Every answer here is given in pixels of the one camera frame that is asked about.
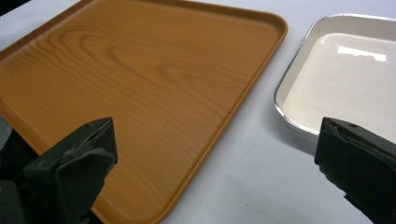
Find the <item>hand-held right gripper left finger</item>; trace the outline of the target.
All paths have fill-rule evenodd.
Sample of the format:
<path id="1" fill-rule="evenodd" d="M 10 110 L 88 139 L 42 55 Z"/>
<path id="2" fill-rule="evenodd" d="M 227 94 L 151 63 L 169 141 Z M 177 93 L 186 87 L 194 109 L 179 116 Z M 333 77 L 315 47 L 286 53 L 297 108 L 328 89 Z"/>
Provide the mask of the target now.
<path id="1" fill-rule="evenodd" d="M 113 119 L 88 122 L 23 168 L 50 224 L 78 224 L 118 163 Z"/>

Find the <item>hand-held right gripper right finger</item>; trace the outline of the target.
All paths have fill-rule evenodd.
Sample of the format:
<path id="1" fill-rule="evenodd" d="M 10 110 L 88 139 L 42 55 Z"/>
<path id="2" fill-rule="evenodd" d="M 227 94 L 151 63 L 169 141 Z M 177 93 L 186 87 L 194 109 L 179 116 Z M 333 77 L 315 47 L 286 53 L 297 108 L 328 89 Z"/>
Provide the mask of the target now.
<path id="1" fill-rule="evenodd" d="M 374 224 L 396 224 L 396 144 L 356 124 L 325 118 L 315 164 Z"/>

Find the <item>white square tray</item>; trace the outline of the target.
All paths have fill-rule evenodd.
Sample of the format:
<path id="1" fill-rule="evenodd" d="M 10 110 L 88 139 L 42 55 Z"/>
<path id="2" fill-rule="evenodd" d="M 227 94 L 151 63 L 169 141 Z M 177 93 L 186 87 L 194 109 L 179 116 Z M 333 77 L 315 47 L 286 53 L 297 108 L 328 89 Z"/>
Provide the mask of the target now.
<path id="1" fill-rule="evenodd" d="M 313 138 L 329 117 L 396 144 L 396 19 L 316 21 L 276 86 L 275 105 L 292 129 Z"/>

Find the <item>wood-grain brown tray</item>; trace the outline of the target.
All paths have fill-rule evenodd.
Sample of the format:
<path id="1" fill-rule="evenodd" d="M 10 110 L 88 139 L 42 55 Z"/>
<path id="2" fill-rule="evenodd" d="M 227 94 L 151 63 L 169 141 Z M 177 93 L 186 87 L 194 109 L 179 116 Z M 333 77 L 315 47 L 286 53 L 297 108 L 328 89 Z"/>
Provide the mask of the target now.
<path id="1" fill-rule="evenodd" d="M 288 31 L 279 16 L 185 0 L 79 0 L 0 51 L 0 116 L 37 153 L 114 121 L 105 224 L 175 207 Z"/>

